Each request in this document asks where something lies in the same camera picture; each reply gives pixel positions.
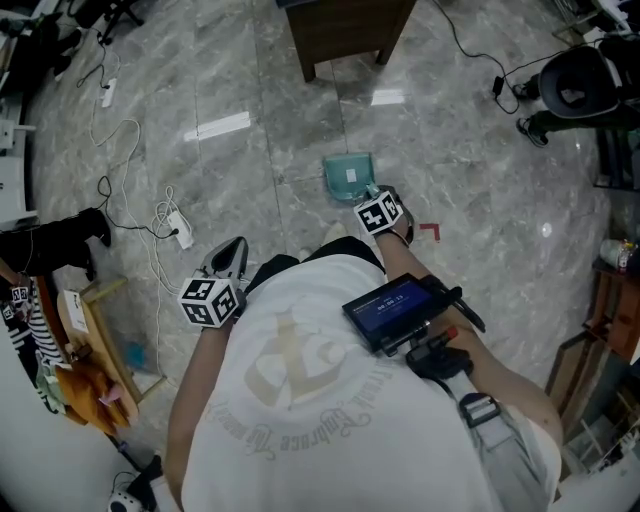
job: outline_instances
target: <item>small screen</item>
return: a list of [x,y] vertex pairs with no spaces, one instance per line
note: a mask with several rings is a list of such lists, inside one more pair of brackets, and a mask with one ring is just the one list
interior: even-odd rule
[[430,298],[431,294],[420,285],[406,281],[356,308],[353,313],[367,331],[373,331],[423,305]]

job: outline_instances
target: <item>power adapter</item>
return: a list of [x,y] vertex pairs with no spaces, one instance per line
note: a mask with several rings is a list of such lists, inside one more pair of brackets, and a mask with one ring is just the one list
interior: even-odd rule
[[497,98],[502,93],[502,88],[504,87],[504,78],[501,76],[497,76],[493,81],[493,97]]

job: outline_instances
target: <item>dustpan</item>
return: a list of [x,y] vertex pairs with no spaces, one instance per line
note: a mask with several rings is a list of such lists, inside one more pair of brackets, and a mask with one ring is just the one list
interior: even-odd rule
[[371,153],[328,156],[323,161],[327,187],[338,201],[358,202],[380,193],[375,185]]

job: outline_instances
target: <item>marble floor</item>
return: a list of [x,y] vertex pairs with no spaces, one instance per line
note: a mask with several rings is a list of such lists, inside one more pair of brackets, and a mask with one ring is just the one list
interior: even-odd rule
[[[561,22],[544,0],[443,4],[463,46],[507,68],[562,48],[550,34]],[[429,0],[418,0],[386,67],[373,55],[326,62],[311,84],[273,0],[140,0],[135,10],[146,23],[123,21],[105,60],[105,81],[118,79],[111,107],[94,107],[99,73],[76,87],[101,56],[93,33],[62,80],[48,79],[29,107],[43,222],[100,204],[97,183],[108,175],[116,222],[132,223],[124,188],[131,213],[148,224],[172,185],[196,243],[187,251],[176,240],[158,244],[171,282],[181,284],[235,235],[249,240],[255,272],[276,253],[317,246],[334,221],[362,236],[350,207],[329,198],[321,163],[325,155],[372,152],[378,183],[394,185],[417,222],[440,224],[440,243],[419,231],[415,253],[446,283],[463,286],[495,354],[544,384],[558,345],[585,317],[590,267],[608,225],[610,198],[590,185],[598,164],[592,133],[554,134],[547,149],[533,147],[515,130],[518,116],[493,102],[495,64],[465,58]],[[381,90],[394,91],[396,103],[372,101]],[[513,107],[506,92],[501,99]],[[523,105],[522,115],[537,108]],[[247,128],[185,137],[242,112]],[[135,125],[125,122],[99,147],[89,131],[101,142],[125,118],[138,121],[141,134],[123,187]],[[146,344],[155,359],[157,284],[138,234],[115,230],[110,250],[91,247],[102,278],[129,278],[106,305],[115,336]],[[77,269],[55,278],[61,288],[86,285]],[[134,451],[163,450],[198,334],[174,299],[163,290],[161,297],[159,358],[168,383],[142,402],[137,424],[124,433]]]

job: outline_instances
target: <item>striped cloth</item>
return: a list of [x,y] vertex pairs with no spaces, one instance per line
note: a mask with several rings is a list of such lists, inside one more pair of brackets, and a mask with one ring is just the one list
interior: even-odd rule
[[42,315],[38,287],[33,281],[31,293],[33,309],[29,323],[27,324],[19,321],[17,318],[13,318],[11,320],[5,320],[5,324],[9,330],[11,344],[18,353],[20,362],[38,396],[50,412],[57,414],[56,411],[51,409],[47,397],[38,389],[35,383],[36,375],[38,374],[38,358],[36,354],[41,355],[44,363],[64,363],[64,359],[58,349],[58,345],[56,345],[51,337],[47,322]]

